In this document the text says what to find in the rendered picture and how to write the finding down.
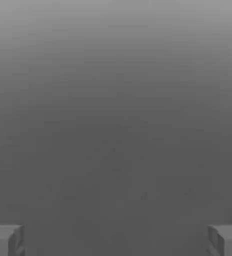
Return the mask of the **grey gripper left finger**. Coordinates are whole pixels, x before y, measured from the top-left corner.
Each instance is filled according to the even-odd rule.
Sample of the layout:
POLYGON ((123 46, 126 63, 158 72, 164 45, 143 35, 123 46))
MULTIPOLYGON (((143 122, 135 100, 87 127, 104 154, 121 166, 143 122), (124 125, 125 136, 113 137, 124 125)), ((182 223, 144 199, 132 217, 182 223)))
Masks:
POLYGON ((26 256, 24 225, 0 224, 0 256, 26 256))

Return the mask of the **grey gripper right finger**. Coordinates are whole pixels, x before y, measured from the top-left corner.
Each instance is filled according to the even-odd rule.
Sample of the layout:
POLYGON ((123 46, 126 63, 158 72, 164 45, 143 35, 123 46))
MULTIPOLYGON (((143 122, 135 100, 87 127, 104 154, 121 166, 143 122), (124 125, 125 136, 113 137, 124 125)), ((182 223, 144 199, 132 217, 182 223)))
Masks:
POLYGON ((208 256, 232 256, 232 224, 209 225, 207 235, 208 256))

